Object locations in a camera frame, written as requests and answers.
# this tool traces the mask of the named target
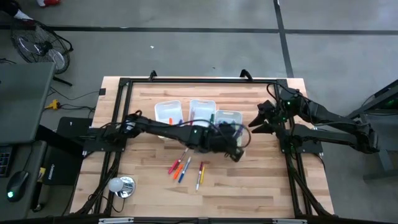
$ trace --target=keyboard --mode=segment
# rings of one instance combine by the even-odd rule
[[[13,146],[0,146],[0,177],[8,177],[14,160]]]

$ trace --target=butcher block tabletop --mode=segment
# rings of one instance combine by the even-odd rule
[[[104,77],[102,88],[106,89],[106,94],[98,98],[93,127],[98,128],[111,121],[120,78]],[[288,78],[287,83],[307,95],[303,79]],[[267,93],[266,86],[258,83],[135,83],[129,113],[141,110],[143,116],[155,119],[156,103],[179,100],[187,121],[191,100],[214,100],[217,110],[241,112],[243,124],[247,126],[257,116],[257,104],[266,100],[275,102]],[[125,96],[126,88],[118,121],[121,120]],[[295,120],[306,124],[300,118]],[[122,212],[113,211],[112,216],[294,217],[285,156],[280,151],[278,139],[271,134],[252,134],[251,137],[251,143],[244,149],[239,162],[224,157],[223,153],[200,154],[189,150],[182,163],[185,164],[189,156],[192,162],[180,184],[173,179],[173,174],[168,174],[168,169],[182,155],[183,145],[147,133],[127,140],[118,176],[132,177],[136,181],[136,191],[126,199]],[[247,140],[248,134],[244,133],[243,144]],[[333,213],[321,160],[313,154],[302,154],[302,157],[309,189],[324,208]],[[80,209],[97,188],[103,158],[103,152],[95,152],[83,161],[71,212]],[[201,161],[205,164],[205,176],[196,191]],[[304,211],[302,192],[297,188],[300,208]],[[123,199],[115,197],[115,209],[122,209],[122,205]]]

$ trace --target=white container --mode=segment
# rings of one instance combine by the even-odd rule
[[[184,122],[182,116],[181,102],[178,100],[157,103],[155,105],[155,119],[158,122],[169,123],[172,119],[172,124],[178,124],[180,120]]]
[[[205,119],[210,121],[211,115],[216,113],[216,102],[213,100],[191,100],[189,103],[188,120]],[[196,121],[193,125],[208,127],[206,121]]]
[[[228,124],[232,124],[232,123],[242,124],[243,115],[242,115],[242,113],[240,113],[238,111],[225,111],[225,110],[216,111],[215,124],[219,125],[223,122],[228,123]],[[240,126],[238,126],[238,125],[236,125],[234,127],[235,127],[235,130],[239,130],[239,128],[240,128]],[[239,133],[239,137],[236,139],[238,146],[242,145],[243,131],[244,130],[241,130],[241,132]]]

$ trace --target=gray concrete floor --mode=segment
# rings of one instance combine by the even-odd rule
[[[395,0],[280,0],[286,29],[396,30]],[[67,0],[40,9],[21,1],[24,11],[51,25],[116,27],[277,28],[272,0]],[[105,75],[235,77],[243,68],[254,77],[286,77],[278,34],[57,32],[73,43],[70,68],[60,77],[71,88],[53,87],[69,97],[98,90]],[[304,78],[309,97],[330,111],[348,114],[378,89],[397,79],[397,36],[287,35],[294,77]],[[0,30],[0,58],[24,63]],[[94,106],[96,95],[50,102]],[[88,111],[46,111],[42,124],[55,129],[62,116]],[[398,222],[396,179],[365,183],[380,169],[375,155],[324,144],[326,176],[335,213],[341,217]],[[71,189],[53,190],[47,210],[65,208]]]

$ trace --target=wooden table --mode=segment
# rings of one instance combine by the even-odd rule
[[[106,88],[106,94],[98,99],[94,127],[111,121],[119,78],[104,77],[102,88]],[[287,83],[289,87],[298,88],[307,95],[303,79],[288,78]],[[125,95],[126,91],[122,97],[119,116],[122,114]],[[240,111],[245,125],[256,117],[258,103],[273,100],[266,91],[266,84],[136,83],[132,89],[129,112],[140,109],[144,116],[155,119],[156,103],[180,100],[184,119],[187,120],[189,102],[192,99],[214,100],[218,110]],[[295,120],[297,123],[304,123],[300,118]],[[135,139],[129,139],[119,166],[119,176],[127,175],[134,178],[137,188],[134,195],[126,199],[124,210],[121,213],[113,212],[112,216],[294,216],[285,157],[280,152],[275,135],[252,134],[252,142],[239,162],[224,158],[222,153],[199,154],[189,151],[188,156],[192,156],[192,163],[182,183],[178,184],[167,171],[183,150],[184,147],[175,141],[165,142],[150,134],[141,134]],[[97,187],[103,157],[104,153],[96,152],[83,161],[71,212],[81,208],[89,194]],[[312,154],[303,154],[302,157],[308,187],[325,209],[333,213],[321,161]],[[205,161],[206,164],[205,179],[196,192],[200,161]],[[304,211],[302,193],[300,190],[297,193],[300,208]],[[116,209],[121,209],[122,201],[115,197]]]

